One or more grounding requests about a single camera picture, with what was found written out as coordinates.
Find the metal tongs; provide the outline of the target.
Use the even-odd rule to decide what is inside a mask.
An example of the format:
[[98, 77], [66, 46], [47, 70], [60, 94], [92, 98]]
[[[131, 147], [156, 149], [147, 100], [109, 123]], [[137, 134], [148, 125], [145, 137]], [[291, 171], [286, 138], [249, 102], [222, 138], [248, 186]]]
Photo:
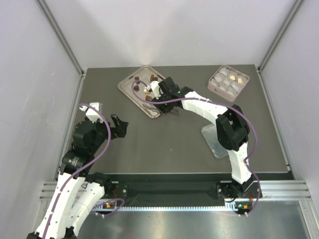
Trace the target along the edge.
[[178, 109], [171, 109], [171, 110], [165, 110], [165, 111], [161, 111], [158, 108], [156, 108], [154, 105], [151, 104], [142, 104], [143, 108], [145, 110], [149, 110], [152, 112], [156, 112], [160, 115], [174, 115], [174, 116], [179, 116], [179, 111]]

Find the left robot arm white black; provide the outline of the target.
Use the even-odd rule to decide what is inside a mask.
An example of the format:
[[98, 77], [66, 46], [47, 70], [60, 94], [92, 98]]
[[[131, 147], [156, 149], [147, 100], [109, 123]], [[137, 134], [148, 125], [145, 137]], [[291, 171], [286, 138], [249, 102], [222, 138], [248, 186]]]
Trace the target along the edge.
[[108, 206], [116, 213], [125, 203], [117, 196], [110, 176], [90, 174], [91, 166], [103, 156], [116, 138], [127, 134], [128, 122], [111, 115], [114, 126], [102, 114], [101, 103], [80, 104], [84, 121], [76, 124], [70, 149], [63, 156], [54, 194], [45, 216], [29, 239], [75, 239], [86, 218], [97, 212], [96, 208]]

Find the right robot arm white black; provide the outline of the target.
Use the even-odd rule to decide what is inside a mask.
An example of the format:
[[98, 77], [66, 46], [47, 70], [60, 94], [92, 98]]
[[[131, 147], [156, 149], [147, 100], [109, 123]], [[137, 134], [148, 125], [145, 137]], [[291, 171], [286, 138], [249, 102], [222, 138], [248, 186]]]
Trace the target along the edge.
[[145, 91], [154, 94], [152, 102], [163, 114], [180, 107], [212, 122], [216, 128], [216, 139], [228, 152], [232, 168], [232, 183], [224, 197], [241, 198], [251, 191], [253, 179], [248, 169], [247, 152], [250, 129], [239, 106], [233, 105], [229, 109], [212, 103], [189, 87], [180, 88], [170, 77], [160, 82], [152, 81]]

